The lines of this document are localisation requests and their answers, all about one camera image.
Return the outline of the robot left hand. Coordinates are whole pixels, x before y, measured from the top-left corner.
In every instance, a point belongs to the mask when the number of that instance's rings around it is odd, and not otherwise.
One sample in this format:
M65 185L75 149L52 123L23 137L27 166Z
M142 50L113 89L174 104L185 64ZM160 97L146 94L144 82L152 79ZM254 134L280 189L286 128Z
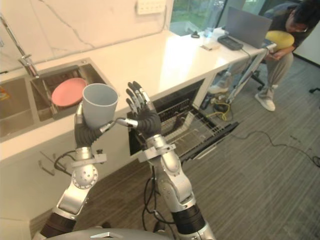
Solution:
M91 129L84 118L83 102L81 101L74 115L74 139L76 148L90 148L105 132L114 127L115 121L111 120L101 127Z

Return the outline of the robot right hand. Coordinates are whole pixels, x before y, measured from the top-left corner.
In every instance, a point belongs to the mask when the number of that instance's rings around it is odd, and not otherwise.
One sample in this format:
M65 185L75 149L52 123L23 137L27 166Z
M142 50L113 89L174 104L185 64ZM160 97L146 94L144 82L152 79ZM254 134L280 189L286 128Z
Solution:
M133 114L133 119L119 117L117 124L136 129L145 139L161 133L161 119L147 92L136 82L129 82L126 93L130 98L126 99Z

